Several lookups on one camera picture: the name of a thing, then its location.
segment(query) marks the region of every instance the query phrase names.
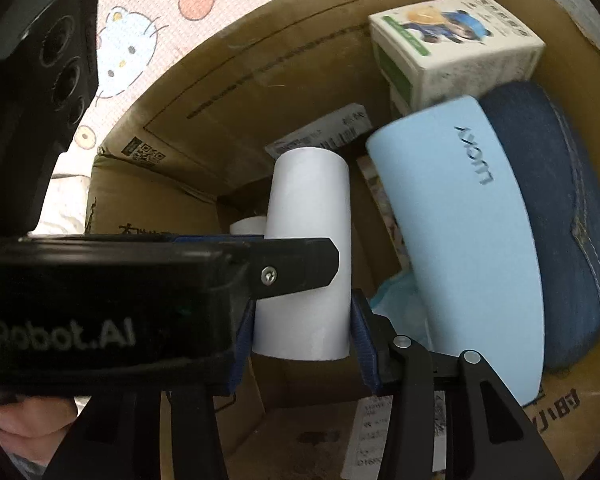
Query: finger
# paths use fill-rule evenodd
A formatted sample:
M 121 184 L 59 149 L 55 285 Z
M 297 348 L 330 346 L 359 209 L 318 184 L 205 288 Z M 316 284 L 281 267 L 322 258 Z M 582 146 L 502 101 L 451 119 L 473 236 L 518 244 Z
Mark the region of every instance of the finger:
M 75 402 L 59 397 L 27 397 L 22 402 L 0 406 L 0 429 L 35 438 L 54 433 L 77 416 Z
M 62 430 L 37 438 L 27 438 L 0 431 L 0 445 L 9 453 L 46 466 L 51 462 L 67 431 L 68 428 L 62 428 Z

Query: paper sheet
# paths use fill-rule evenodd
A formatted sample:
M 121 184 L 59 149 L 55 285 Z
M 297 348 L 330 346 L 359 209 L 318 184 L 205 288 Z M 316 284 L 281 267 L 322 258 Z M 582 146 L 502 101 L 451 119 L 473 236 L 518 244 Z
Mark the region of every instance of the paper sheet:
M 264 149 L 276 159 L 289 150 L 305 146 L 336 150 L 372 129 L 365 107 L 351 103 L 272 142 Z
M 366 397 L 358 401 L 349 446 L 342 467 L 346 480 L 376 480 L 380 471 L 392 396 Z M 446 467 L 445 394 L 435 392 L 434 447 L 432 471 Z

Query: blue denim cushion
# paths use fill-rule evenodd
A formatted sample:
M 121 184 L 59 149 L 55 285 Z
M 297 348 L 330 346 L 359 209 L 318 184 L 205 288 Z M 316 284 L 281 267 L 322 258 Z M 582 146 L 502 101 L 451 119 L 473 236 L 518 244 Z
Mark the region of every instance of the blue denim cushion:
M 580 136 L 535 83 L 502 85 L 480 106 L 507 154 L 536 242 L 544 366 L 565 368 L 600 334 L 600 185 Z

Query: white paper roll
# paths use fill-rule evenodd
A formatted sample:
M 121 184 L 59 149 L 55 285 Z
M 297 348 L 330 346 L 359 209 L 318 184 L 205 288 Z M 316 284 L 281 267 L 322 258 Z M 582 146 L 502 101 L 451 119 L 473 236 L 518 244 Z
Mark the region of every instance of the white paper roll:
M 349 355 L 351 299 L 349 168 L 320 148 L 297 148 L 276 161 L 265 238 L 328 237 L 340 253 L 329 286 L 259 300 L 253 351 L 331 361 Z
M 263 235 L 267 226 L 266 216 L 251 216 L 229 226 L 232 235 Z

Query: green stripe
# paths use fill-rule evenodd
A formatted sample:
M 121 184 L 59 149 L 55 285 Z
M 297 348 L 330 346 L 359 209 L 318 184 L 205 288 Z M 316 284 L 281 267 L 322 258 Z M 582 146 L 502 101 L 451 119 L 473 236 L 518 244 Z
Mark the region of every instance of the green stripe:
M 398 107 L 395 105 L 393 101 L 389 104 L 389 108 L 391 111 L 391 120 L 395 121 L 396 119 L 400 119 L 403 117 L 402 112 L 398 110 Z
M 427 50 L 427 48 L 420 43 L 418 38 L 416 38 L 413 34 L 411 34 L 407 29 L 405 29 L 400 23 L 396 22 L 391 16 L 383 16 L 383 20 L 385 20 L 389 25 L 391 25 L 394 30 L 398 32 L 405 40 L 409 42 L 409 44 L 415 48 L 421 56 L 429 56 L 431 53 Z
M 394 88 L 398 91 L 400 97 L 411 106 L 411 88 L 413 87 L 411 82 L 394 63 L 394 60 L 391 59 L 377 43 L 376 49 L 378 50 L 378 64 L 380 65 L 380 69 L 391 80 L 392 85 L 394 85 Z

